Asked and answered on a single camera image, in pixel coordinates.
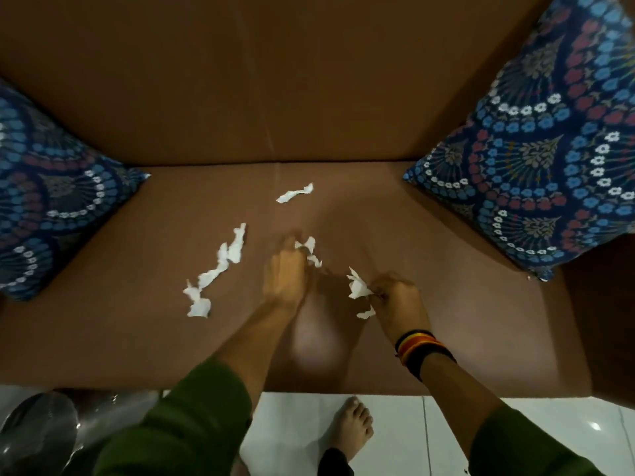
blue patterned cushion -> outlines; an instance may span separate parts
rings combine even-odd
[[[616,0],[555,0],[404,179],[541,279],[635,224],[635,46]]]
[[[0,80],[0,289],[34,297],[147,176],[86,146]]]

bracelet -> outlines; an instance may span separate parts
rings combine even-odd
[[[420,381],[421,365],[430,354],[443,354],[456,362],[452,352],[439,342],[433,333],[424,329],[414,329],[401,336],[395,343],[395,351],[401,364]]]

white flower motif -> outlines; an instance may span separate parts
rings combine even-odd
[[[611,132],[606,137],[604,137],[604,140],[606,140],[608,142],[617,142],[619,139],[620,139],[620,133],[619,132]]]
[[[554,93],[553,95],[550,95],[549,98],[547,98],[547,101],[551,104],[554,103],[559,103],[561,99],[560,93]]]

green shirt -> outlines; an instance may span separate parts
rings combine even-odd
[[[251,401],[242,381],[210,358],[174,387],[141,424],[107,444],[95,475],[226,476],[250,414]],[[470,472],[473,476],[601,474],[588,459],[506,405],[479,429],[472,443]]]

foot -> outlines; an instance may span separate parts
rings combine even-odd
[[[366,441],[373,437],[373,417],[356,397],[347,400],[344,410],[336,417],[329,448],[342,451],[350,463]]]

